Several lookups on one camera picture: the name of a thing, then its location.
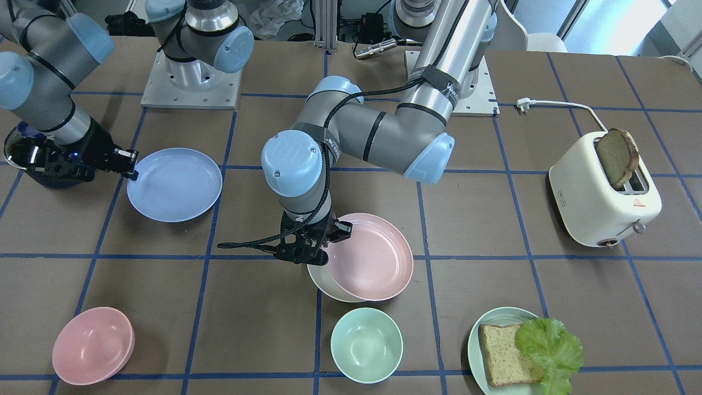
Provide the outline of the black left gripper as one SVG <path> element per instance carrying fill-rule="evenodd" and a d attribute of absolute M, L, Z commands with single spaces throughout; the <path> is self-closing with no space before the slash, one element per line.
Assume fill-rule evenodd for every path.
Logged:
<path fill-rule="evenodd" d="M 328 263 L 329 256 L 322 248 L 327 242 L 347 240 L 352 232 L 351 222 L 336 221 L 335 213 L 329 212 L 319 222 L 308 223 L 283 238 L 273 256 L 284 262 L 324 266 Z"/>

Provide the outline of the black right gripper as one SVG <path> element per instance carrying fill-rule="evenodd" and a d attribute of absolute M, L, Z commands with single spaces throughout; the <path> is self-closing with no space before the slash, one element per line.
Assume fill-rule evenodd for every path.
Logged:
<path fill-rule="evenodd" d="M 4 157 L 40 184 L 92 182 L 98 170 L 119 173 L 133 182 L 139 176 L 136 170 L 124 170 L 124 162 L 136 163 L 138 151 L 116 145 L 95 120 L 85 137 L 70 144 L 58 144 L 20 122 L 5 139 Z"/>

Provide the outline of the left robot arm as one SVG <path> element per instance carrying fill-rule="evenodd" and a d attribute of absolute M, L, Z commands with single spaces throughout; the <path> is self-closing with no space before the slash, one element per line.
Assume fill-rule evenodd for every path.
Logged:
<path fill-rule="evenodd" d="M 329 191 L 331 168 L 343 154 L 437 183 L 454 149 L 447 122 L 489 42 L 497 5 L 441 2 L 401 87 L 362 92 L 347 78 L 323 78 L 291 128 L 263 147 L 262 169 L 284 213 L 278 235 L 246 246 L 287 262 L 325 265 L 323 248 L 353 234 L 353 225 L 334 215 Z"/>

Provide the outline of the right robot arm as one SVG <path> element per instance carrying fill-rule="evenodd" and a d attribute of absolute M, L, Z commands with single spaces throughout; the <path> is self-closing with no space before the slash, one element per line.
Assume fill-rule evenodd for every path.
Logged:
<path fill-rule="evenodd" d="M 255 37 L 231 1 L 147 1 L 160 42 L 147 93 L 186 108 L 231 107 Z M 75 88 L 115 50 L 90 16 L 61 18 L 28 1 L 2 2 L 2 36 L 25 53 L 2 52 L 2 109 L 20 123 L 3 157 L 50 188 L 92 182 L 97 171 L 138 179 L 138 151 L 113 142 L 72 99 Z"/>

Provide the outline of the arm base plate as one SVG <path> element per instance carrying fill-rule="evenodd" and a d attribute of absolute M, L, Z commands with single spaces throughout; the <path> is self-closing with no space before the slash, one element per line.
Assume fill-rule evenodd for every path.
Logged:
<path fill-rule="evenodd" d="M 194 60 L 180 63 L 156 55 L 141 105 L 162 109 L 235 110 L 242 72 L 228 74 Z"/>
<path fill-rule="evenodd" d="M 403 97 L 404 103 L 417 104 L 432 109 L 449 118 L 449 101 L 433 88 L 420 87 Z M 498 100 L 493 88 L 485 58 L 476 70 L 467 73 L 461 91 L 461 100 L 453 107 L 452 115 L 464 117 L 494 117 L 500 114 Z"/>

